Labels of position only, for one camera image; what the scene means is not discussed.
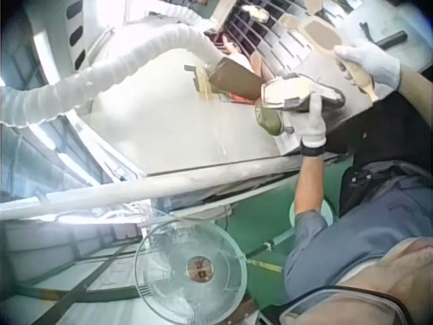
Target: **shirt sleeve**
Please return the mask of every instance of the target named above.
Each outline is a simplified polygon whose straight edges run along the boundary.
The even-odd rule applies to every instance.
[[[295,218],[295,245],[290,252],[284,275],[287,276],[303,250],[310,244],[315,236],[327,227],[325,218],[316,211],[305,211]]]

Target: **gloved hand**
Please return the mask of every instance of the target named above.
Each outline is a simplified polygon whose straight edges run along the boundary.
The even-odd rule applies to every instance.
[[[318,93],[310,96],[309,112],[289,112],[289,120],[304,146],[318,148],[326,143],[326,125],[322,118],[322,99]]]
[[[335,46],[337,58],[358,63],[376,83],[384,83],[397,90],[400,85],[400,62],[397,58],[365,39],[356,39],[350,45]]]

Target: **work surface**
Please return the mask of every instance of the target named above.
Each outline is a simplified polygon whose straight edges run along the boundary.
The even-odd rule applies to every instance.
[[[368,23],[371,36],[375,41],[404,30],[408,34],[408,40],[390,48],[387,52],[398,58],[402,64],[416,71],[421,71],[431,64],[432,48],[426,40],[429,36],[425,35],[424,38],[421,35],[421,33],[431,34],[431,31],[428,28],[421,33],[418,31],[422,30],[420,27],[422,21],[418,19],[412,6],[394,7],[382,0],[365,0],[361,6],[347,16],[344,23],[338,27],[338,31],[346,36],[345,39],[365,39],[359,26],[360,22]],[[328,131],[371,107],[368,96],[362,94],[357,87],[351,85],[344,78],[343,73],[335,63],[335,59],[325,57],[314,49],[292,70],[308,75],[320,83],[336,87],[345,94],[346,106],[324,115]],[[391,88],[385,85],[376,85],[375,87],[376,94],[382,99],[391,91]],[[283,118],[285,123],[289,125],[286,113],[283,114]]]

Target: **flexible duct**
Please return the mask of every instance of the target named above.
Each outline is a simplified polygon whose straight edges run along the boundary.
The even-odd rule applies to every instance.
[[[49,121],[121,83],[150,60],[171,49],[186,49],[207,64],[217,64],[223,58],[223,54],[212,42],[192,27],[174,24],[155,31],[158,33],[155,37],[130,53],[95,63],[55,85],[30,91],[2,87],[0,123],[10,127],[26,127]]]
[[[209,19],[203,19],[197,13],[182,5],[173,5],[172,3],[159,0],[151,0],[145,2],[144,9],[148,12],[156,12],[164,16],[177,18],[200,32],[205,32],[215,27],[214,22]]]

